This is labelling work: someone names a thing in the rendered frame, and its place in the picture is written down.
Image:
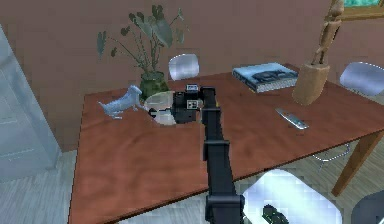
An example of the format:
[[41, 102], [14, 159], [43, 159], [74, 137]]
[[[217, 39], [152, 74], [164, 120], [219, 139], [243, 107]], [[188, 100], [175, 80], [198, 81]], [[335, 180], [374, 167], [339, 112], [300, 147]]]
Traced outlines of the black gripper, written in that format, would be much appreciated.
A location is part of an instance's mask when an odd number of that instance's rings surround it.
[[172, 119], [177, 124], [185, 124], [196, 120], [196, 112], [199, 110], [199, 92], [185, 91], [173, 94], [172, 107], [155, 110], [150, 108], [148, 113], [154, 119]]

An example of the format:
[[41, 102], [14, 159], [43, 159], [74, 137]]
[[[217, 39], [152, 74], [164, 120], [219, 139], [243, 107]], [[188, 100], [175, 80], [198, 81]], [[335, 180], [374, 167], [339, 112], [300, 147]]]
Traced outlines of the pale translucent bowl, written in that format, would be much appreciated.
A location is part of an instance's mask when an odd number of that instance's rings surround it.
[[[144, 106], [148, 109], [154, 108], [155, 110], [166, 109], [172, 107], [173, 104], [173, 91], [159, 92], [146, 99]], [[176, 122], [174, 117], [172, 119], [154, 119], [158, 124], [172, 126]]]

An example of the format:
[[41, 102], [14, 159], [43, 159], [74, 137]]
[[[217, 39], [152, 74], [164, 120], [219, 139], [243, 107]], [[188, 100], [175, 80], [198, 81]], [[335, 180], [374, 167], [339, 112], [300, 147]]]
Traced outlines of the green house plant in pot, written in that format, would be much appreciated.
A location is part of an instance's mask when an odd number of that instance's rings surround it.
[[185, 32], [189, 31], [188, 25], [181, 8], [176, 16], [168, 22], [162, 5], [153, 5], [150, 15], [142, 12], [130, 13], [131, 25], [120, 29], [122, 37], [131, 36], [136, 51], [130, 50], [126, 44], [107, 34], [106, 31], [97, 34], [97, 54], [101, 58], [109, 41], [116, 43], [110, 50], [110, 55], [130, 56], [136, 66], [142, 70], [139, 88], [142, 91], [141, 99], [168, 91], [165, 74], [158, 69], [161, 50], [170, 48], [175, 42], [183, 44]]

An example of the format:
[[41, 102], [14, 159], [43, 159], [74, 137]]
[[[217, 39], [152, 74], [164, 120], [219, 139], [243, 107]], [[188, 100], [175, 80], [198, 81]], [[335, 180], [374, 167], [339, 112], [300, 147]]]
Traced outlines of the pale blue dog statue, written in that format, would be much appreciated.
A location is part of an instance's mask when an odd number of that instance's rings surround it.
[[120, 114], [129, 108], [132, 108], [134, 111], [137, 111], [139, 108], [145, 109], [145, 107], [140, 104], [141, 94], [142, 91], [137, 86], [130, 85], [122, 97], [107, 104], [103, 104], [102, 102], [98, 102], [98, 104], [103, 108], [104, 113], [112, 119], [121, 119]]

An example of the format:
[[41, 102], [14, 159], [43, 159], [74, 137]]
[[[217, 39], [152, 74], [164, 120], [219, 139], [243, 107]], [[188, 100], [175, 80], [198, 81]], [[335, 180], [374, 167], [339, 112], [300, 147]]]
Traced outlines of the red-brown wooden table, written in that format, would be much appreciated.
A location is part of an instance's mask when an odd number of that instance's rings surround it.
[[[229, 73], [195, 81], [216, 89], [235, 179], [356, 141], [332, 189], [339, 196], [384, 136], [384, 105], [331, 82], [313, 104], [300, 106], [289, 88], [257, 94]], [[117, 222], [207, 188], [203, 126], [159, 126], [142, 110], [113, 120], [98, 102], [121, 94], [113, 90], [84, 98], [68, 224]], [[276, 108], [308, 128], [297, 129]]]

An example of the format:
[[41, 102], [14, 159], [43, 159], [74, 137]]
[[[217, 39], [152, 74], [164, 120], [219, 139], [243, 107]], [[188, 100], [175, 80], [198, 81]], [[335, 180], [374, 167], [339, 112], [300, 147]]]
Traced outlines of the white round-backed chair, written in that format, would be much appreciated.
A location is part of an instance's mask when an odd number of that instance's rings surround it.
[[263, 208], [273, 206], [289, 224], [342, 224], [339, 209], [293, 174], [274, 169], [263, 174], [244, 193], [245, 216], [252, 224], [269, 224]]
[[200, 71], [198, 57], [195, 54], [181, 54], [171, 58], [168, 68], [174, 81], [196, 77]]
[[[339, 82], [342, 87], [360, 96], [376, 96], [384, 92], [384, 68], [367, 62], [351, 62], [342, 72]], [[312, 155], [320, 163], [319, 172], [326, 163], [346, 157], [351, 151], [351, 143], [344, 145], [345, 151], [334, 156], [329, 156], [328, 151]]]

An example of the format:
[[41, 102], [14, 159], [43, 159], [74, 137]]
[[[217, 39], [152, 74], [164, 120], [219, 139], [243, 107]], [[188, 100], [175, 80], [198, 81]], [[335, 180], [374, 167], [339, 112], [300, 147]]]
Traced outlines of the blue grey book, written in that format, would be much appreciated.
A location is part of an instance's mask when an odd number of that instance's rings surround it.
[[234, 68], [232, 75], [257, 93], [292, 87], [298, 79], [296, 71], [276, 62]]

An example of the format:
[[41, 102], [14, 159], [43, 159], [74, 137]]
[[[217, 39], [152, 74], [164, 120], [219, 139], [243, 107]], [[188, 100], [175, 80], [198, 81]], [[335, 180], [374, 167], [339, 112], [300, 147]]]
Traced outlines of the white room door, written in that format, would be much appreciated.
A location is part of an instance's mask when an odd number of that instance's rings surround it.
[[0, 182], [55, 169], [61, 149], [0, 25]]

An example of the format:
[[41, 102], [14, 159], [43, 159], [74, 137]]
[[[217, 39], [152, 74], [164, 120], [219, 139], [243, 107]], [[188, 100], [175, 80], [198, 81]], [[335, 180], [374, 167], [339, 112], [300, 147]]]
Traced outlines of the grey remote control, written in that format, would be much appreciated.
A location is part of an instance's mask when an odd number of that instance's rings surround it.
[[295, 126], [297, 129], [304, 130], [308, 128], [308, 125], [304, 121], [296, 117], [294, 114], [281, 108], [276, 108], [276, 112], [285, 120], [287, 120], [290, 124]]

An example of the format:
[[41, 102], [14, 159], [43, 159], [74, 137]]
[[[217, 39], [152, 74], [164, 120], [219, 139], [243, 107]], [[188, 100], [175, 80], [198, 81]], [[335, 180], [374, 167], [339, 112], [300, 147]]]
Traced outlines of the black green small object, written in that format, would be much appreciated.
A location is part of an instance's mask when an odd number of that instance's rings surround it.
[[265, 205], [263, 207], [262, 217], [268, 224], [289, 224], [288, 219], [272, 205]]

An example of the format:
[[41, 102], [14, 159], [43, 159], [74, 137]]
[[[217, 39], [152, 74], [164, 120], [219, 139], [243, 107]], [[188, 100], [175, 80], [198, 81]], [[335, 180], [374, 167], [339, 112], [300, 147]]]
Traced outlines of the tan wooden figure statue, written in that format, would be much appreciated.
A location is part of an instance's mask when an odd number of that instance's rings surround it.
[[330, 66], [326, 62], [328, 50], [333, 43], [342, 20], [344, 0], [335, 0], [329, 10], [319, 37], [319, 46], [310, 63], [305, 63], [298, 73], [298, 79], [292, 92], [294, 101], [300, 105], [312, 104], [322, 93], [329, 74]]

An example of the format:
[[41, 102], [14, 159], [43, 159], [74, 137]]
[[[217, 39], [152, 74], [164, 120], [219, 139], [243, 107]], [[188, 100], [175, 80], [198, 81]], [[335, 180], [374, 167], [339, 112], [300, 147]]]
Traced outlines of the wooden framed window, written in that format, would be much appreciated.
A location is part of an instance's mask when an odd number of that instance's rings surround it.
[[344, 0], [341, 20], [367, 20], [384, 18], [384, 0]]

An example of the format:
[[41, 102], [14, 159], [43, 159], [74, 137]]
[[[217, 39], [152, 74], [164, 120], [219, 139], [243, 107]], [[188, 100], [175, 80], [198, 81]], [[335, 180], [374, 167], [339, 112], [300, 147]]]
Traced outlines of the dark grey chair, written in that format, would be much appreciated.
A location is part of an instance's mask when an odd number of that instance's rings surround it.
[[379, 224], [383, 219], [384, 190], [362, 198], [351, 214], [351, 224]]

